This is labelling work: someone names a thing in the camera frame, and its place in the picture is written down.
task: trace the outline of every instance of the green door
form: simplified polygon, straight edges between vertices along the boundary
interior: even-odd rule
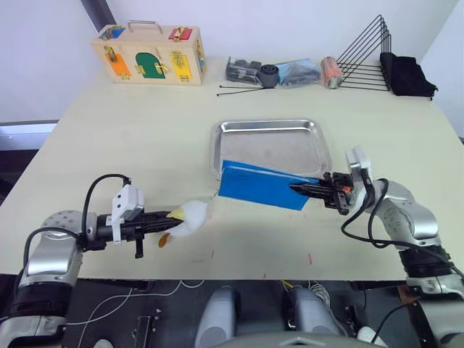
[[[144,78],[165,78],[160,61],[151,53],[137,53],[136,62]]]

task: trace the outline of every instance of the metal handle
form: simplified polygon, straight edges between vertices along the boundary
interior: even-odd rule
[[[153,20],[128,20],[128,28],[129,31],[132,33],[132,24],[151,24],[151,25],[156,25],[159,29],[159,32],[162,34],[162,29],[161,25],[158,22],[155,22]]]

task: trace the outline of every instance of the white table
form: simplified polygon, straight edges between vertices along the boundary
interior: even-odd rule
[[[209,172],[213,125],[265,118],[317,121],[332,170],[347,172],[344,150],[362,144],[374,178],[406,185],[435,214],[444,247],[464,268],[464,146],[433,102],[322,86],[217,97],[225,59],[207,63],[201,87],[129,86],[96,76],[0,207],[0,272],[20,270],[26,236],[46,217],[82,210],[88,186],[99,175],[129,175],[145,192],[146,211],[209,199],[219,187]],[[119,188],[116,179],[98,186],[91,211],[108,213]],[[215,197],[198,233],[163,249],[157,246],[160,235],[147,235],[141,260],[134,259],[134,243],[85,253],[80,276],[404,279],[395,248],[378,250],[348,239],[340,232],[345,219],[317,199],[295,212]],[[367,219],[362,216],[350,230],[365,235]],[[374,230],[386,238],[379,221]]]

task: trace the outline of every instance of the white wall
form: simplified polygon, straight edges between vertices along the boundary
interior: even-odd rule
[[[0,123],[61,118],[100,68],[78,0],[0,0]]]
[[[379,13],[396,54],[421,60],[457,0],[107,0],[118,23],[198,25],[206,55],[338,56]]]
[[[434,102],[464,137],[464,0],[460,0],[421,62],[437,85]]]

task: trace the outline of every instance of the orange panel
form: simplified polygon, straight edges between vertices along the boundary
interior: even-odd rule
[[[131,72],[129,71],[128,67],[124,63],[123,56],[120,54],[115,54],[116,56],[116,62],[112,62],[111,59],[109,58],[109,54],[106,53],[105,56],[107,57],[108,63],[111,65],[113,68],[113,71],[117,76],[120,76],[122,79],[129,79],[131,75]]]

